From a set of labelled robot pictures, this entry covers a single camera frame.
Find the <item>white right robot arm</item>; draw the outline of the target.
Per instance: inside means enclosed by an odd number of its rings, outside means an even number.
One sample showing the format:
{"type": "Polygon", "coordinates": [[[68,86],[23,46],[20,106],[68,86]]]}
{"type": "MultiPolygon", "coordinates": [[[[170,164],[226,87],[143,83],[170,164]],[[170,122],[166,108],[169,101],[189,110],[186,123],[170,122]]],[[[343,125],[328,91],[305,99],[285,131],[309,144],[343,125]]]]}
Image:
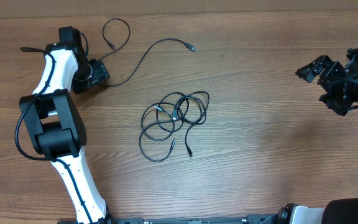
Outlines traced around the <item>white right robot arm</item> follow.
{"type": "MultiPolygon", "coordinates": [[[[358,110],[358,48],[349,47],[347,62],[341,64],[321,55],[299,68],[296,76],[323,90],[319,101],[339,116],[358,110]]],[[[353,198],[335,199],[323,208],[288,203],[277,213],[259,219],[260,223],[358,223],[358,192],[353,198]]]]}

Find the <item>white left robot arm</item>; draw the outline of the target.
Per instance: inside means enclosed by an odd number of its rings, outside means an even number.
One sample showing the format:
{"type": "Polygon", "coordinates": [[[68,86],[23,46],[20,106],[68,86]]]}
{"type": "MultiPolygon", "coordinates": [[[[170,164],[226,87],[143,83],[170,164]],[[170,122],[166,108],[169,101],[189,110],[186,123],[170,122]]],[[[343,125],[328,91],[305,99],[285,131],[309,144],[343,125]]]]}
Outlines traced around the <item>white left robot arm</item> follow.
{"type": "Polygon", "coordinates": [[[42,50],[45,68],[38,87],[19,101],[18,126],[26,125],[36,161],[49,161],[60,174],[74,204],[75,223],[114,223],[97,190],[85,156],[84,122],[72,100],[109,78],[102,62],[88,60],[81,32],[58,30],[59,41],[42,50]]]}

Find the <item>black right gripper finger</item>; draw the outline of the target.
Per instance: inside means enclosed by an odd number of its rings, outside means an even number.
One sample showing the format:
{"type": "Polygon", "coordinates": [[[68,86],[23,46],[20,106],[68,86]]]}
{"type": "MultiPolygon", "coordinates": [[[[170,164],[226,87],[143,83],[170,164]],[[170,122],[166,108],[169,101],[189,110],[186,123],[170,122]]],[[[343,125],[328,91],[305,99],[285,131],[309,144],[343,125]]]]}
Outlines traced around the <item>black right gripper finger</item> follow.
{"type": "Polygon", "coordinates": [[[350,110],[349,105],[342,100],[334,98],[332,95],[326,93],[320,96],[319,101],[323,102],[327,108],[333,110],[337,115],[345,116],[350,110]]]}
{"type": "Polygon", "coordinates": [[[295,75],[300,79],[311,83],[316,76],[322,74],[322,72],[329,68],[333,64],[333,61],[327,55],[321,55],[309,64],[299,68],[295,75]]]}

